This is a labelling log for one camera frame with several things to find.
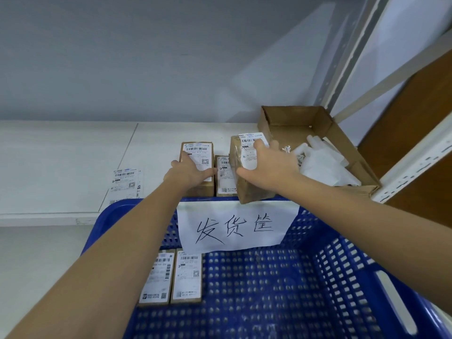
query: human arm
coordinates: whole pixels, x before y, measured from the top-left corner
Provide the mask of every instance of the human arm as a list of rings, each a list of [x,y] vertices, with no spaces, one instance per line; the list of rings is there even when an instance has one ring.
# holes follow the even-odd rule
[[[255,143],[257,169],[237,173],[306,208],[431,302],[452,314],[452,229],[301,175],[296,157]]]
[[[122,338],[167,226],[189,189],[214,175],[183,152],[164,181],[99,238],[7,337]]]

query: white wall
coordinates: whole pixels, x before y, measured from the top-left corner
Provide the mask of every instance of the white wall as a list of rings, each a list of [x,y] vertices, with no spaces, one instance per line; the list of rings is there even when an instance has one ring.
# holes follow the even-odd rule
[[[0,338],[75,262],[91,229],[0,227]]]
[[[255,122],[312,104],[366,0],[3,0],[0,119]]]
[[[331,115],[432,44],[448,28],[451,19],[452,0],[389,0]],[[361,142],[402,85],[340,124],[354,145]]]

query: right hand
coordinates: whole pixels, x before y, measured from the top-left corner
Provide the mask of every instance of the right hand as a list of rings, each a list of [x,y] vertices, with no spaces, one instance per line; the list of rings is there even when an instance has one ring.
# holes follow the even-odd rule
[[[280,193],[281,187],[292,176],[301,176],[297,157],[280,150],[276,140],[271,141],[268,148],[261,139],[258,139],[254,142],[254,148],[257,152],[257,168],[237,169],[237,174],[248,182],[259,188]]]

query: forearm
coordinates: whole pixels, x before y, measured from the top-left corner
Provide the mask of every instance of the forearm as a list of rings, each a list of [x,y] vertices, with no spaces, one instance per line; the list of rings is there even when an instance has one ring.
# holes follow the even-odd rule
[[[69,268],[8,338],[121,338],[184,192],[163,182]]]
[[[285,182],[280,193],[336,229],[411,288],[452,313],[451,229],[302,175]]]

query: open cardboard box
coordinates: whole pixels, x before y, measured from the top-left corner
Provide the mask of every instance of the open cardboard box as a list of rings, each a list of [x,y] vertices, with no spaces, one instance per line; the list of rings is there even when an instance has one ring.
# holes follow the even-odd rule
[[[306,137],[309,134],[327,137],[348,160],[347,170],[362,183],[360,187],[337,188],[370,196],[381,187],[367,162],[322,106],[262,106],[258,129],[268,142],[275,139],[281,148],[289,145],[291,149],[295,149],[302,143],[307,143]]]

